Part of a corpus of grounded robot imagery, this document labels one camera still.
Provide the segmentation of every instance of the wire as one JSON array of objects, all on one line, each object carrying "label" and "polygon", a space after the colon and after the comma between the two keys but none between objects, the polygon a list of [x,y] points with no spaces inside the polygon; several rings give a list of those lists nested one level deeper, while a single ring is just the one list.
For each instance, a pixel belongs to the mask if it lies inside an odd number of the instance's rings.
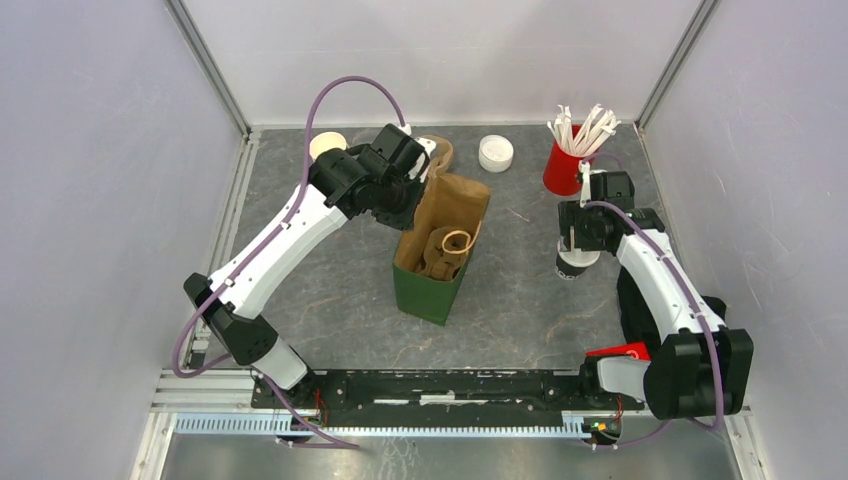
[{"label": "wire", "polygon": [[653,250],[654,253],[657,255],[657,258],[660,259],[663,264],[665,264],[666,268],[668,268],[669,272],[671,273],[671,276],[674,277],[675,282],[677,282],[678,287],[683,292],[683,295],[686,297],[686,301],[689,302],[689,307],[692,309],[692,312],[694,312],[695,318],[698,320],[698,323],[701,326],[701,330],[703,331],[704,339],[707,342],[707,351],[710,356],[710,367],[713,371],[713,389],[715,390],[716,404],[716,415],[712,425],[707,425],[695,419],[691,420],[696,425],[708,431],[715,432],[720,430],[724,420],[724,393],[721,384],[721,366],[718,361],[718,351],[715,347],[715,339],[713,338],[712,331],[710,330],[710,325],[709,323],[707,323],[707,319],[704,316],[704,312],[701,310],[700,306],[698,306],[698,301],[695,299],[695,295],[689,289],[689,285],[687,285],[686,281],[683,280],[683,274],[680,273],[680,271],[674,265],[674,262],[672,262],[671,259],[665,254],[663,249],[659,245],[657,245],[657,243],[650,236],[648,236],[647,233],[645,233],[641,228],[639,228],[639,226],[636,225],[636,222],[634,222],[633,219],[628,217],[627,214],[624,213],[620,208],[611,203],[601,201],[587,202],[586,205],[584,205],[584,208],[591,207],[603,207],[608,210],[612,210],[616,215],[621,217],[621,219],[624,220],[624,223],[626,223],[627,226],[630,227],[630,229],[632,229],[633,232],[639,236],[639,238],[644,240],[645,243],[648,244],[648,246],[651,248],[651,250]]},{"label": "wire", "polygon": [[[300,208],[300,204],[303,203],[303,198],[306,196],[306,190],[309,184],[309,166],[312,164],[311,157],[309,156],[309,142],[312,140],[312,125],[315,122],[315,115],[318,113],[318,106],[321,104],[321,101],[324,100],[324,97],[327,96],[328,93],[330,93],[330,90],[347,82],[363,82],[376,87],[383,93],[383,95],[385,95],[385,97],[389,100],[389,103],[392,104],[392,108],[394,108],[395,113],[397,114],[400,126],[406,125],[406,121],[403,118],[403,113],[401,113],[400,106],[398,105],[397,101],[392,96],[392,94],[389,93],[389,91],[386,90],[384,86],[377,83],[377,81],[372,80],[368,77],[349,75],[346,77],[338,78],[328,83],[327,86],[324,87],[318,93],[318,96],[315,98],[315,101],[312,102],[312,107],[310,107],[309,114],[306,117],[306,132],[303,136],[303,169],[301,170],[300,174],[300,183],[298,184],[297,197],[295,197],[294,203],[292,204],[292,208],[290,208],[288,212],[286,212],[286,214],[283,216],[281,223],[274,227],[274,229],[268,233],[268,236],[262,239],[262,241],[259,242],[259,244],[256,245],[256,247],[251,250],[249,254],[247,254],[244,260],[241,261],[241,263],[236,265],[236,268],[233,269],[233,271],[227,276],[227,280],[229,280],[230,282],[235,282],[236,277],[238,277],[239,274],[241,274],[241,272],[245,268],[247,268],[248,265],[250,265],[250,262],[252,262],[253,259],[255,259],[262,252],[262,250],[264,250],[265,247],[267,247],[274,240],[274,238],[276,238],[277,235],[279,235],[280,232],[283,231],[283,224],[288,223],[292,219],[292,217],[295,215],[295,213],[297,213],[298,209]],[[197,323],[198,320],[200,320],[200,317],[206,312],[209,306],[212,305],[212,303],[214,303],[215,300],[217,300],[224,293],[227,287],[227,282],[222,282],[221,285],[217,289],[215,289],[215,291],[213,291],[212,294],[209,295],[209,297],[202,304],[200,304],[197,310],[194,311],[194,313],[191,315],[191,318],[189,318],[188,322],[186,323],[185,327],[183,327],[182,332],[180,332],[179,337],[177,337],[176,345],[174,345],[174,349],[171,352],[171,370],[174,371],[174,375],[176,375],[177,377],[196,377],[232,356],[229,353],[221,355],[220,357],[215,358],[206,365],[203,365],[202,367],[193,371],[184,371],[180,367],[180,364],[182,363],[180,361],[180,353],[182,350],[182,346],[186,342],[186,339],[191,333],[191,330],[194,328],[194,325]]]},{"label": "wire", "polygon": [[616,397],[616,401],[618,402],[618,408],[615,410],[615,418],[613,418],[610,423],[615,423],[621,420],[621,416],[624,415],[624,402],[621,400],[621,395]]},{"label": "wire", "polygon": [[330,407],[328,407],[327,404],[324,403],[324,399],[321,398],[320,388],[315,389],[315,410],[317,410],[320,414],[321,424],[326,428],[330,423]]},{"label": "wire", "polygon": [[591,162],[592,160],[594,160],[598,157],[609,157],[609,158],[615,160],[615,163],[616,163],[616,165],[618,165],[619,170],[624,170],[624,166],[621,162],[621,157],[619,157],[618,155],[616,155],[612,152],[607,152],[607,151],[598,151],[598,152],[595,152],[591,155],[587,155],[587,156],[583,157],[580,160],[580,162],[581,163],[589,163],[589,162]]},{"label": "wire", "polygon": [[[394,108],[395,113],[397,114],[398,122],[400,123],[400,126],[402,127],[402,126],[406,125],[406,121],[403,118],[403,113],[401,113],[400,106],[398,105],[397,101],[394,99],[392,94],[389,93],[389,91],[386,90],[385,87],[383,87],[382,85],[377,83],[377,81],[372,80],[372,79],[367,78],[367,77],[362,77],[362,76],[358,76],[358,75],[350,75],[350,76],[338,78],[336,80],[333,80],[329,84],[327,84],[327,86],[325,86],[318,93],[318,96],[315,98],[315,101],[312,102],[312,107],[310,107],[309,114],[306,117],[305,134],[303,136],[303,169],[301,170],[300,183],[298,184],[298,189],[297,189],[297,196],[295,197],[295,200],[292,204],[292,207],[283,216],[283,219],[280,222],[280,224],[278,224],[276,227],[274,227],[274,229],[271,230],[271,232],[269,232],[268,235],[264,239],[262,239],[262,241],[259,242],[259,244],[256,245],[256,247],[254,247],[253,250],[251,250],[250,253],[248,253],[247,256],[238,265],[236,265],[236,267],[233,269],[233,271],[227,276],[227,280],[229,280],[230,283],[234,283],[236,278],[239,276],[239,274],[241,274],[241,272],[245,268],[247,268],[248,265],[250,265],[250,262],[252,262],[253,259],[255,259],[265,249],[265,247],[267,247],[277,237],[277,235],[279,235],[280,232],[283,231],[283,225],[287,224],[292,219],[292,217],[297,213],[298,209],[300,208],[300,205],[303,203],[303,199],[306,196],[306,190],[307,190],[307,187],[308,187],[308,184],[309,184],[309,167],[312,164],[311,158],[309,156],[309,142],[312,140],[312,125],[315,122],[315,115],[318,113],[318,106],[321,104],[321,101],[324,100],[324,97],[327,96],[328,93],[330,93],[330,90],[337,87],[338,85],[341,85],[341,84],[347,83],[347,82],[363,82],[363,83],[367,83],[369,85],[376,87],[378,90],[380,90],[380,92],[383,93],[383,95],[385,95],[385,97],[389,100],[389,103],[392,104],[392,108]],[[209,363],[207,363],[207,364],[205,364],[205,365],[201,366],[200,368],[193,370],[193,371],[184,371],[180,367],[180,363],[181,363],[180,362],[180,352],[182,350],[183,344],[186,342],[186,339],[188,339],[188,336],[191,333],[191,330],[197,324],[197,321],[200,320],[203,313],[205,313],[206,310],[209,308],[209,306],[212,305],[212,303],[214,303],[215,300],[217,300],[221,296],[221,294],[224,293],[224,291],[227,289],[227,287],[228,287],[227,282],[226,281],[222,282],[221,285],[218,286],[218,288],[216,288],[212,292],[212,294],[209,295],[209,297],[202,304],[200,304],[200,306],[197,308],[197,310],[195,310],[195,312],[191,315],[191,318],[189,318],[186,325],[183,327],[182,332],[180,332],[180,335],[177,338],[177,342],[174,345],[174,349],[171,352],[171,370],[173,370],[174,375],[176,375],[177,377],[179,377],[179,378],[196,377],[196,376],[202,374],[203,372],[209,370],[210,368],[214,367],[215,365],[223,362],[224,360],[226,360],[226,359],[228,359],[232,356],[229,353],[221,355],[220,357],[213,359]],[[277,398],[280,399],[280,402],[283,404],[283,406],[286,407],[286,410],[288,410],[289,413],[291,413],[292,417],[294,417],[295,419],[297,419],[298,421],[300,421],[301,423],[306,425],[307,426],[306,428],[308,430],[310,430],[311,432],[313,432],[315,435],[318,435],[319,437],[330,442],[330,443],[322,443],[322,444],[290,444],[290,445],[296,445],[298,447],[303,447],[303,448],[342,448],[342,449],[358,449],[359,448],[359,445],[356,445],[356,444],[353,444],[353,443],[348,443],[348,442],[333,438],[333,437],[321,432],[317,427],[314,427],[311,424],[309,424],[309,422],[307,422],[303,417],[301,417],[300,414],[298,414],[297,411],[291,406],[291,404],[288,402],[288,400],[283,395],[283,392],[280,390],[280,388],[277,386],[277,384],[274,383],[273,379],[271,379],[271,377],[269,377],[267,375],[265,375],[265,379],[268,382],[268,385],[271,387],[271,390],[274,391],[274,394],[277,396]]]},{"label": "wire", "polygon": [[261,370],[259,371],[259,373],[263,374],[263,376],[265,377],[265,383],[267,383],[268,386],[271,387],[271,391],[274,392],[274,395],[277,396],[277,399],[280,400],[280,403],[283,404],[283,407],[285,407],[286,410],[289,411],[289,413],[291,414],[291,416],[295,420],[300,422],[310,432],[312,432],[315,435],[317,435],[317,436],[323,438],[324,440],[330,442],[330,443],[293,443],[293,442],[291,442],[291,443],[289,443],[290,447],[296,447],[296,448],[338,448],[338,449],[344,449],[344,450],[359,450],[359,445],[357,445],[355,443],[345,442],[344,440],[339,440],[338,438],[332,437],[332,436],[324,433],[323,431],[321,431],[320,428],[318,428],[315,425],[313,425],[312,423],[310,423],[307,419],[303,418],[303,416],[301,416],[299,413],[297,413],[297,410],[295,410],[295,408],[292,406],[292,404],[289,402],[289,400],[283,394],[283,391],[274,382],[274,380],[271,377],[269,377],[268,375],[265,375]]},{"label": "wire", "polygon": [[616,444],[617,444],[618,441],[621,440],[621,437],[624,435],[624,417],[619,415],[618,420],[616,420],[616,421],[618,422],[618,435],[617,436],[612,436],[612,435],[608,434],[607,430],[598,430],[598,433],[603,435],[604,437],[616,442]]}]

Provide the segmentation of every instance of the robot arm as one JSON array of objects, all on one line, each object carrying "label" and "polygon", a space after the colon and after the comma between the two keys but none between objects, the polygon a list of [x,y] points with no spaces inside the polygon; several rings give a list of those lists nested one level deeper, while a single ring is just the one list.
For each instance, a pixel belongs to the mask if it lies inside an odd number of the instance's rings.
[{"label": "robot arm", "polygon": [[[627,356],[589,358],[581,370],[590,384],[645,401],[659,419],[715,414],[706,337],[689,294],[716,342],[724,411],[737,413],[742,408],[753,356],[751,338],[744,330],[729,330],[710,308],[710,302],[697,293],[675,258],[657,213],[635,208],[635,190],[626,172],[590,172],[588,165],[581,167],[581,172],[582,198],[559,205],[562,239],[558,270],[575,271],[573,267],[582,266],[579,262],[587,252],[615,255],[623,267],[619,299],[625,336],[630,342],[644,341],[651,354],[650,362]],[[593,204],[585,208],[588,201],[607,202],[625,212],[661,249],[662,256],[615,212]],[[633,287],[635,295],[623,294],[627,285]]]},{"label": "robot arm", "polygon": [[[228,288],[203,313],[203,320],[239,365],[253,365],[283,389],[296,385],[308,368],[262,317],[271,294],[315,246],[348,220],[371,211],[378,222],[412,228],[426,183],[432,140],[413,140],[387,125],[369,145],[321,154],[309,170],[306,194],[287,224],[299,188],[283,209],[233,260],[209,278],[193,274],[183,288],[196,306],[222,284]],[[268,242],[278,226],[283,230]],[[258,254],[235,281],[228,277],[245,258]]]}]

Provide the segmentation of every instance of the gray tabletop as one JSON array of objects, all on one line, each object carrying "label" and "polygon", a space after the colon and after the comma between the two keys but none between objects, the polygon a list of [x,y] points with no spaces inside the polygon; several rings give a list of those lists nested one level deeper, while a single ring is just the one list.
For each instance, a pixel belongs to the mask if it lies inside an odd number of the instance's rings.
[{"label": "gray tabletop", "polygon": [[[605,150],[617,154],[639,206],[663,215],[653,176],[632,127]],[[378,129],[342,129],[350,144]],[[465,280],[444,327],[400,312],[391,264],[399,232],[360,216],[318,245],[268,302],[263,315],[313,368],[575,368],[587,350],[623,343],[609,255],[574,281],[554,272],[557,203],[542,184],[551,148],[544,126],[420,127],[451,141],[451,172],[492,189]],[[515,146],[512,167],[489,173],[477,162],[489,134]],[[303,132],[262,133],[235,240],[243,248],[286,203],[298,181]],[[599,159],[596,165],[613,168]],[[210,352],[221,352],[212,345]]]}]

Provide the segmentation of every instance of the rope handle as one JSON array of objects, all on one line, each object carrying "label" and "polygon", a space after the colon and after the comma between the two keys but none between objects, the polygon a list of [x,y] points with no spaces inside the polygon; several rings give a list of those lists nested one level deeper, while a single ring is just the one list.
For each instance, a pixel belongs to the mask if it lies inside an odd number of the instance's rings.
[{"label": "rope handle", "polygon": [[[468,232],[466,232],[465,230],[454,230],[454,231],[448,233],[447,235],[445,235],[445,238],[442,239],[442,251],[444,251],[445,253],[450,253],[452,255],[462,255],[463,253],[468,253],[468,251],[471,250],[471,247],[474,246],[474,242],[477,241],[477,237],[480,235],[480,227],[482,227],[482,226],[483,226],[483,221],[480,220],[480,222],[477,224],[477,231],[474,232],[474,238],[472,238],[471,235]],[[465,238],[467,239],[465,241],[465,248],[463,248],[462,250],[449,250],[445,246],[445,243],[447,243],[448,238],[450,238],[454,235],[465,235]]]}]

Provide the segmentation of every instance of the red cup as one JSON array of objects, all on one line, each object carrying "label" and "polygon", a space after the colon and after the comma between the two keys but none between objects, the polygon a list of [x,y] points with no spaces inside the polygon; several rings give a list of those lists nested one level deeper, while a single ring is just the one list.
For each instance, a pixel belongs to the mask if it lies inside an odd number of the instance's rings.
[{"label": "red cup", "polygon": [[[576,136],[580,131],[580,125],[571,126],[572,136]],[[580,173],[580,161],[585,157],[573,157],[559,148],[557,142],[554,142],[551,147],[551,156],[548,157],[548,165],[545,167],[545,174],[542,175],[542,181],[545,187],[556,195],[570,197],[580,192],[582,185],[580,184],[578,174]]]}]

